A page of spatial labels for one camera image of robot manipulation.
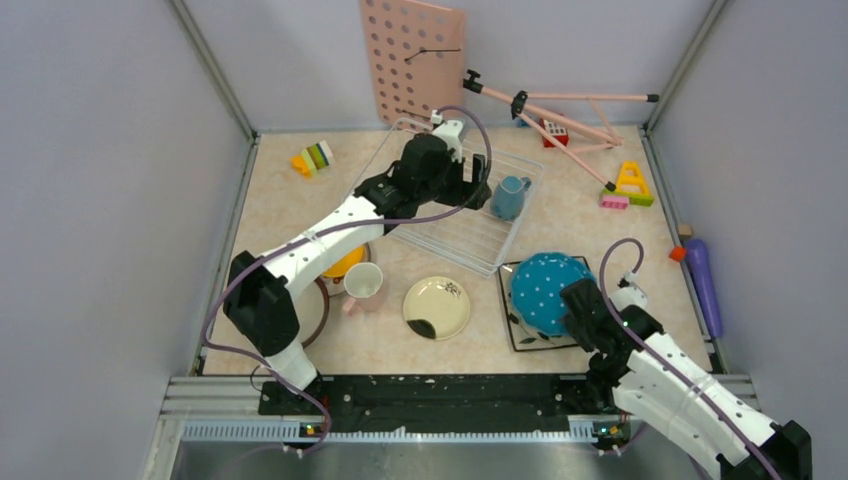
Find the toy easel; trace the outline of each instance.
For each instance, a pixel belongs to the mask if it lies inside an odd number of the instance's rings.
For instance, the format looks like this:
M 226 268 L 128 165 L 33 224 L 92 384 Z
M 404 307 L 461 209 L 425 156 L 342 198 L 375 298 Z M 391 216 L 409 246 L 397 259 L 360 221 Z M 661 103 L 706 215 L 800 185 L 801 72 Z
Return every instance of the toy easel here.
M 656 94 L 591 95 L 576 93 L 527 93 L 524 90 L 518 92 L 516 96 L 510 97 L 509 95 L 501 93 L 493 88 L 484 87 L 481 83 L 477 81 L 478 78 L 480 78 L 479 73 L 473 70 L 468 70 L 468 78 L 462 81 L 462 86 L 468 90 L 471 90 L 472 92 L 492 97 L 495 100 L 500 100 L 509 105 L 512 108 L 512 118 L 518 117 L 524 120 L 527 125 L 535 128 L 536 131 L 538 131 L 542 135 L 542 137 L 551 142 L 555 147 L 562 150 L 563 153 L 568 155 L 578 165 L 583 167 L 583 169 L 586 170 L 590 175 L 592 175 L 599 182 L 604 184 L 604 187 L 611 192 L 615 190 L 615 183 L 605 179 L 603 176 L 601 176 L 601 174 L 596 172 L 592 167 L 590 167 L 588 164 L 586 164 L 586 162 L 584 162 L 580 157 L 577 156 L 577 154 L 579 153 L 606 150 L 608 148 L 620 146 L 623 143 L 621 137 L 615 133 L 615 130 L 613 130 L 612 125 L 610 125 L 606 115 L 604 115 L 604 112 L 601 110 L 600 105 L 598 105 L 598 102 L 616 101 L 656 103 L 657 101 L 659 101 L 659 95 Z M 601 122 L 604 124 L 606 130 L 586 125 L 585 123 L 581 123 L 577 120 L 568 118 L 558 113 L 554 113 L 548 109 L 529 104 L 527 103 L 527 100 L 529 99 L 587 101 L 592 107 L 592 110 L 595 111 L 595 114 L 598 115 L 598 118 L 600 118 Z M 570 132 L 579 133 L 580 135 L 588 138 L 589 140 L 597 142 L 597 145 L 589 145 L 586 147 L 579 148 L 568 148 L 563 145 L 562 142 L 557 140 L 553 135 L 551 135 L 543 126 L 537 124 L 529 116 L 527 116 L 527 114 L 524 113 L 525 111 L 537 115 L 539 118 L 543 118 L 549 122 L 553 122 L 557 125 L 565 127 Z

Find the purple cylinder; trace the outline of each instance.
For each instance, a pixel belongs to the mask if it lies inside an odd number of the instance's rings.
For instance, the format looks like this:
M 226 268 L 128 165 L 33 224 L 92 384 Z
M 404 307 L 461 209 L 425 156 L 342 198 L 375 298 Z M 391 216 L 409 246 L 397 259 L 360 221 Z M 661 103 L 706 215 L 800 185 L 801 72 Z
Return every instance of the purple cylinder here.
M 718 310 L 713 274 L 710 272 L 710 254 L 707 245 L 703 240 L 693 238 L 684 246 L 686 247 L 686 263 L 695 282 L 695 292 L 698 294 L 698 303 L 701 304 L 707 330 L 714 338 L 721 337 L 724 334 L 724 326 Z

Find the table surface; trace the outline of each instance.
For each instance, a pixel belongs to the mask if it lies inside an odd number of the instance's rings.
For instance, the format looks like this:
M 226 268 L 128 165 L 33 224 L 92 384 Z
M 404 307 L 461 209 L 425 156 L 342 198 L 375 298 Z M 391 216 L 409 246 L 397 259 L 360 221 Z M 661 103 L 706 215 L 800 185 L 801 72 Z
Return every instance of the table surface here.
M 656 192 L 645 151 L 635 126 L 617 127 L 624 145 L 582 158 L 615 180 L 624 161 L 639 163 Z M 386 131 L 314 132 L 263 135 L 235 239 L 233 254 L 259 254 L 285 243 L 338 206 L 362 167 L 385 138 Z M 490 132 L 493 147 L 544 165 L 539 189 L 525 212 L 506 261 L 523 260 L 541 251 L 561 251 L 587 258 L 597 274 L 606 249 L 622 237 L 635 237 L 646 256 L 638 283 L 648 295 L 647 310 L 701 367 L 709 360 L 679 264 L 668 258 L 673 244 L 659 200 L 651 207 L 616 211 L 598 206 L 600 184 L 556 149 L 543 148 L 538 134 L 527 128 Z M 469 139 L 479 141 L 476 132 Z M 289 159 L 304 147 L 326 140 L 333 164 L 311 179 L 296 173 Z M 572 139 L 581 145 L 580 139 Z M 504 322 L 497 274 L 484 278 L 392 235 L 373 242 L 375 262 L 388 282 L 388 299 L 373 313 L 345 316 L 344 295 L 331 299 L 327 325 L 306 353 L 323 374 L 437 373 L 575 373 L 588 368 L 589 354 L 579 348 L 513 352 Z M 622 247 L 609 265 L 608 287 L 636 259 L 636 249 Z M 465 329 L 445 341 L 419 337 L 405 324 L 401 307 L 406 292 L 422 278 L 450 277 L 465 287 L 471 318 Z M 253 350 L 219 313 L 212 338 L 217 343 Z M 205 374 L 249 374 L 253 360 L 210 351 Z

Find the mug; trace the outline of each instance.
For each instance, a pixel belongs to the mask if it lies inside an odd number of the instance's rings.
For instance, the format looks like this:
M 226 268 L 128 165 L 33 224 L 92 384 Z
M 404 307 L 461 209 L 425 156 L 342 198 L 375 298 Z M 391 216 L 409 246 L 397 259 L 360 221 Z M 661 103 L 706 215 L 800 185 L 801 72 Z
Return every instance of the mug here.
M 348 315 L 359 312 L 373 312 L 380 308 L 386 299 L 386 283 L 383 272 L 371 262 L 357 263 L 347 271 L 344 286 L 350 298 L 342 305 Z
M 492 196 L 492 214 L 507 222 L 518 218 L 518 214 L 524 209 L 524 197 L 530 184 L 529 178 L 513 175 L 501 180 Z

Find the white mug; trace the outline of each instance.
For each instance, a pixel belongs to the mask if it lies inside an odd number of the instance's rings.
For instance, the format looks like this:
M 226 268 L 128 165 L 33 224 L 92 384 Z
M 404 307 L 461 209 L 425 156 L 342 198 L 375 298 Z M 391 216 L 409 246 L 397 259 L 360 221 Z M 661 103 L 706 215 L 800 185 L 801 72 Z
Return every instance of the white mug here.
M 345 274 L 344 286 L 350 298 L 345 301 L 342 310 L 348 315 L 379 309 L 388 290 L 382 270 L 371 262 L 352 266 Z

